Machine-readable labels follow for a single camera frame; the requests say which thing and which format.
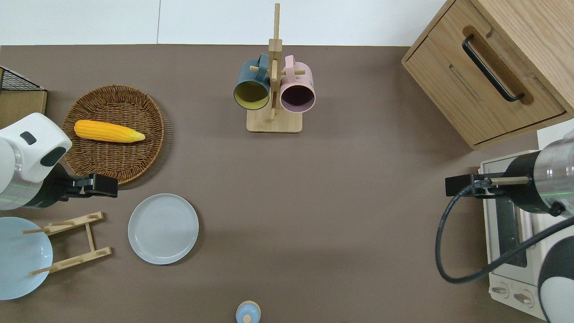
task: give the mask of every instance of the wooden mug stand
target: wooden mug stand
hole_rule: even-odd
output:
[[[283,41],[279,38],[279,3],[275,3],[275,26],[273,38],[269,39],[270,78],[269,103],[259,110],[247,111],[247,130],[251,132],[297,133],[303,129],[303,114],[280,109],[279,90],[281,88],[281,55]]]

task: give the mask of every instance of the mug handle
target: mug handle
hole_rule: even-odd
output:
[[[287,82],[295,82],[295,57],[293,55],[285,57],[285,75],[287,76]]]
[[[259,55],[259,60],[257,61],[257,67],[259,67],[259,70],[255,75],[255,80],[261,82],[265,78],[265,75],[267,75],[267,70],[269,69],[269,56],[263,53]]]

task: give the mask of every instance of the pink mug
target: pink mug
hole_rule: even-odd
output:
[[[285,57],[285,76],[281,78],[280,102],[287,111],[303,113],[315,105],[313,74],[307,64],[295,61],[293,55]],[[303,70],[304,75],[295,75]]]

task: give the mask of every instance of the black cable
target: black cable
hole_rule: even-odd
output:
[[[490,264],[488,264],[484,268],[480,269],[479,271],[475,272],[474,274],[464,276],[464,277],[459,277],[459,278],[451,277],[444,271],[443,264],[442,264],[441,259],[440,259],[440,242],[441,242],[441,239],[443,236],[444,224],[447,221],[448,214],[451,212],[451,209],[455,205],[456,201],[458,201],[461,197],[463,197],[468,192],[472,191],[473,189],[475,189],[477,187],[484,187],[484,186],[488,186],[490,184],[491,184],[490,180],[485,179],[485,180],[480,180],[478,182],[474,182],[473,184],[463,188],[462,191],[460,191],[458,194],[456,194],[452,198],[451,202],[447,205],[447,208],[444,210],[443,217],[440,219],[439,229],[436,232],[435,261],[436,261],[436,267],[439,269],[440,275],[444,278],[444,280],[446,280],[449,283],[462,284],[462,283],[471,282],[475,279],[478,279],[482,276],[485,276],[486,274],[488,274],[489,272],[500,267],[502,264],[506,263],[510,259],[516,257],[519,253],[521,253],[524,250],[530,248],[531,246],[539,243],[542,239],[545,239],[545,238],[553,235],[554,233],[556,233],[560,230],[563,230],[563,229],[565,229],[571,225],[574,225],[574,217],[568,218],[562,222],[554,224],[553,226],[550,226],[550,227],[538,232],[537,234],[532,236],[530,239],[528,239],[528,240],[524,241],[523,243],[519,244],[518,246],[514,247],[514,249],[511,249],[511,250],[505,252],[498,259],[494,260],[493,262],[491,262]]]

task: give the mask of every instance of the black wire rack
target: black wire rack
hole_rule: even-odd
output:
[[[34,84],[17,73],[1,67],[0,91],[46,91],[41,86]]]

